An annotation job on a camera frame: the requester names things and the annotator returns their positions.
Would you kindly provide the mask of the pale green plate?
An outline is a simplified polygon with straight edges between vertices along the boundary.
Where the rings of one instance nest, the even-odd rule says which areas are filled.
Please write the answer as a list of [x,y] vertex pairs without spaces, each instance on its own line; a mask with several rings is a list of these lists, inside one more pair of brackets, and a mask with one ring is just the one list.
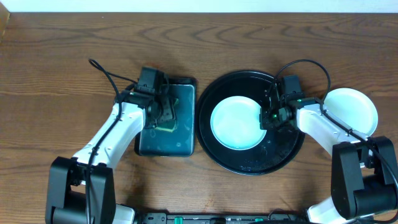
[[230,96],[221,100],[210,118],[211,131],[216,140],[235,151],[257,146],[267,131],[260,128],[261,106],[245,96]]

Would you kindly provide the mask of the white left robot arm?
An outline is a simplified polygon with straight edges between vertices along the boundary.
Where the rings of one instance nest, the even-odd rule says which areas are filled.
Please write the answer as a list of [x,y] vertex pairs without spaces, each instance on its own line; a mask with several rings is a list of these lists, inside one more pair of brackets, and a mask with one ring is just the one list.
[[113,170],[145,128],[176,119],[178,99],[125,90],[104,125],[71,158],[57,157],[49,170],[46,223],[133,223],[133,208],[116,203]]

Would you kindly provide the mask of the white plate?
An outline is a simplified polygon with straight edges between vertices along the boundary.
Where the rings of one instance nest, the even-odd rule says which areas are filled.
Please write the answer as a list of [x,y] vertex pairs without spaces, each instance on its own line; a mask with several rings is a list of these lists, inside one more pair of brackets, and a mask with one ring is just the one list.
[[352,88],[338,88],[327,94],[327,109],[353,129],[371,136],[378,124],[374,103],[362,92]]

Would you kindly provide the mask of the green yellow sponge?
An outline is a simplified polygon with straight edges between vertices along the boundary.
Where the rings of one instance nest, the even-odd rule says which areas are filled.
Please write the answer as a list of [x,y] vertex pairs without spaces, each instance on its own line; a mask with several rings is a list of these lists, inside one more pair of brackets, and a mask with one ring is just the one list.
[[155,129],[160,131],[174,132],[177,128],[177,115],[175,107],[179,100],[172,96],[162,96],[160,98],[161,113],[156,119]]

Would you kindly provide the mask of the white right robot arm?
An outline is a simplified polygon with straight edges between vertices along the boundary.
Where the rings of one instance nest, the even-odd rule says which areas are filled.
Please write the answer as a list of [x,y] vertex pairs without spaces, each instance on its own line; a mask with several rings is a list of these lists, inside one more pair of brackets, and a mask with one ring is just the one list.
[[373,215],[397,209],[397,161],[393,143],[372,138],[329,112],[318,98],[302,92],[267,91],[261,129],[292,126],[311,136],[332,157],[331,195],[307,210],[314,223],[375,223]]

